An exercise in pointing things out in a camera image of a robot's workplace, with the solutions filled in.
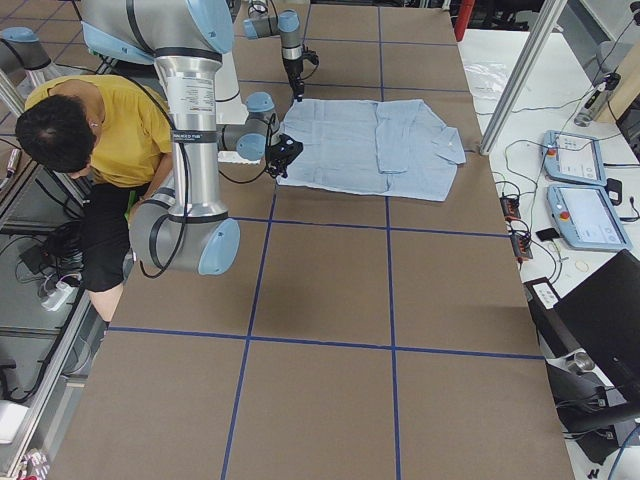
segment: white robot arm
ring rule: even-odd
[[[244,125],[218,131],[216,72],[234,42],[227,4],[84,0],[82,7],[89,48],[119,60],[153,64],[169,103],[173,178],[138,209],[130,233],[134,251],[160,273],[169,265],[202,275],[224,273],[233,263],[240,233],[220,199],[218,145],[250,160],[264,156],[273,177],[286,176],[286,166],[302,151],[299,142],[279,132],[266,93],[247,99]]]

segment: black shorts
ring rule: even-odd
[[[149,184],[120,188],[103,183],[91,189],[80,234],[82,280],[87,290],[104,292],[124,281],[122,263],[130,248],[125,213],[131,195],[137,199],[148,188]]]

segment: blue cable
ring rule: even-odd
[[[640,424],[636,425],[636,428],[634,428],[631,431],[631,433],[627,435],[627,438],[625,438],[624,442],[622,442],[622,445],[620,445],[620,450],[618,450],[618,455],[616,456],[616,459],[613,462],[613,466],[611,467],[611,471],[609,472],[609,477],[607,477],[608,480],[611,480],[613,478],[613,473],[616,471],[616,467],[618,466],[620,457],[622,457],[622,452],[624,451],[625,448],[627,448],[627,445],[629,444],[629,442],[631,441],[631,439],[636,433],[640,433]]]

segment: black monitor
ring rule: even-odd
[[[554,310],[625,399],[640,402],[640,261],[618,252]]]

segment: person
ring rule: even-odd
[[[16,123],[24,151],[72,179],[92,175],[80,229],[82,280],[98,314],[111,322],[130,249],[125,214],[137,199],[133,215],[171,172],[169,124],[140,87],[115,75],[50,80],[29,95],[26,108]]]

